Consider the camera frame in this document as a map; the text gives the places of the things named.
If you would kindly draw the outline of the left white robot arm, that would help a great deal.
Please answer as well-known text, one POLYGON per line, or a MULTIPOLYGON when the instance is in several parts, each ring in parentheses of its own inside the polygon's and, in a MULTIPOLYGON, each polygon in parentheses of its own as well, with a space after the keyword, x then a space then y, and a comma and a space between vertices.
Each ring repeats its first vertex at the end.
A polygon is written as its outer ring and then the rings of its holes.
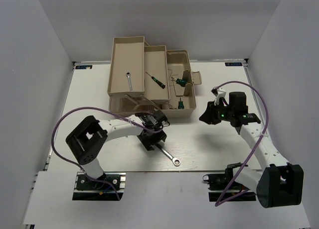
POLYGON ((162 130, 168 122, 162 111, 136 113, 124 119, 99 121, 94 116, 85 117, 66 137, 66 143, 78 164, 89 176, 88 183, 95 189, 105 184, 105 176, 97 156, 103 145, 113 139, 136 136, 147 151, 166 140, 162 130))

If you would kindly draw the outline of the small combination wrench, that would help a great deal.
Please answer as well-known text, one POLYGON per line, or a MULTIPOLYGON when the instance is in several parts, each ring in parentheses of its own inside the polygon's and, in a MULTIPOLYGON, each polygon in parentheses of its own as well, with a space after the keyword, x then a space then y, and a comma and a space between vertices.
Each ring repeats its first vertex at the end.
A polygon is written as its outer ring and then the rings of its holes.
POLYGON ((127 76, 127 79, 128 79, 129 89, 130 89, 130 91, 132 91, 133 90, 133 86, 132 86, 132 81, 131 81, 131 73, 127 72, 126 76, 127 76))

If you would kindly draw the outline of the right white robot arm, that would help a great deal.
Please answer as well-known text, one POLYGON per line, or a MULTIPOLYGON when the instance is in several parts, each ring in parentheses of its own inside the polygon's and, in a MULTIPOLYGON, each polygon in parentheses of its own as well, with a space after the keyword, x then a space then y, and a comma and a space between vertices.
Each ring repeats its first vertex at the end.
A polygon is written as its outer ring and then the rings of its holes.
POLYGON ((249 189, 264 208, 299 205, 302 200, 304 171, 298 164, 291 164, 271 140, 262 133, 260 119, 248 112, 246 94, 230 92, 225 99, 224 90, 213 90, 215 100, 208 102, 206 111, 199 118, 209 125, 227 121, 245 140, 257 158, 261 172, 248 167, 248 164, 227 165, 224 174, 208 174, 203 180, 209 183, 211 191, 222 188, 249 189))

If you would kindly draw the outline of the thin black green screwdriver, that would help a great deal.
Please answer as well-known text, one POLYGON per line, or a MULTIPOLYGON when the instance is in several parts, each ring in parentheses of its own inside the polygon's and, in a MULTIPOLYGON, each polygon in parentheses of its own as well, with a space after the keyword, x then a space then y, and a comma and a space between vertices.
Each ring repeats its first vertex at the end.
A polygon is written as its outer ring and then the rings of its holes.
POLYGON ((162 89, 165 88, 165 84, 163 84, 161 81, 159 81, 157 78, 155 78, 154 76, 150 75, 148 72, 146 72, 150 77, 151 79, 157 84, 159 85, 162 89))

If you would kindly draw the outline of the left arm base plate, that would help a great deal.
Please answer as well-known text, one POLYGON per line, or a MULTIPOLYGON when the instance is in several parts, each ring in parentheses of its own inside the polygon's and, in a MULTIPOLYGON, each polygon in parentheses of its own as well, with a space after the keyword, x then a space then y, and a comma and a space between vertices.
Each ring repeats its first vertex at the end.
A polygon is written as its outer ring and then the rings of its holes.
POLYGON ((77 173, 72 200, 118 201, 122 198, 126 182, 125 172, 105 173, 100 180, 109 182, 116 190, 114 191, 109 184, 88 179, 84 173, 77 173))

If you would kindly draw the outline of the stubby green orange screwdriver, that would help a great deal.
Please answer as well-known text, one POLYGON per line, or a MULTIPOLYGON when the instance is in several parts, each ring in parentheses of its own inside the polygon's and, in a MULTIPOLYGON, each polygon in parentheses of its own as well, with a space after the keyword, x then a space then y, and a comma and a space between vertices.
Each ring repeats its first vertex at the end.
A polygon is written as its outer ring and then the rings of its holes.
POLYGON ((182 101, 182 99, 181 99, 181 98, 179 98, 177 108, 178 108, 178 109, 184 109, 184 104, 183 104, 183 101, 182 101))

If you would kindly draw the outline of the large ratchet wrench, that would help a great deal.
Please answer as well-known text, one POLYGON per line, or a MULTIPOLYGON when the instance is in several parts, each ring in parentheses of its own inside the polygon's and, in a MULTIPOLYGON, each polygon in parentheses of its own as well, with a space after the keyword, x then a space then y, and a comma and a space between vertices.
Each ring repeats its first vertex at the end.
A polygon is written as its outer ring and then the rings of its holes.
POLYGON ((156 144, 156 147, 168 158, 172 161, 173 165, 178 167, 180 165, 180 160, 174 156, 172 156, 166 149, 164 149, 161 145, 156 144))

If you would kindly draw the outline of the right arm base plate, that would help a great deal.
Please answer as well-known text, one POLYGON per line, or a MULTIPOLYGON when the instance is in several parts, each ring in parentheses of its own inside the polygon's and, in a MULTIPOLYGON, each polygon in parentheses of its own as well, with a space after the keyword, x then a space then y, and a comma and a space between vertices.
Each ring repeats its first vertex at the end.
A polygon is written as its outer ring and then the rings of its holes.
MULTIPOLYGON (((204 183, 208 185, 208 197, 210 202, 216 202, 220 197, 222 191, 227 186, 228 182, 226 181, 225 174, 217 173, 217 174, 205 174, 202 177, 204 183)), ((237 195, 238 193, 246 190, 246 187, 243 185, 234 182, 232 186, 225 193, 222 201, 237 195)), ((236 197, 230 200, 231 202, 253 202, 256 201, 256 195, 252 191, 248 191, 245 194, 236 197)))

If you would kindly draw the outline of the beige cantilever toolbox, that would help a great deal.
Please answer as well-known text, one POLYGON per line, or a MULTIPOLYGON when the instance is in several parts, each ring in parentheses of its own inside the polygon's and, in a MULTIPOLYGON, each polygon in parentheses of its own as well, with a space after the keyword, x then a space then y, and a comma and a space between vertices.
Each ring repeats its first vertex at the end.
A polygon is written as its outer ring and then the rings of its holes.
POLYGON ((111 112, 129 116, 161 110, 168 118, 189 118, 196 109, 195 86, 201 83, 201 74, 191 69, 186 50, 149 45, 143 36, 113 39, 107 90, 111 112), (127 72, 131 73, 132 91, 127 72), (146 72, 165 84, 165 88, 157 85, 146 72), (186 80, 186 86, 176 84, 172 77, 186 80), (177 108, 179 98, 184 109, 177 108))

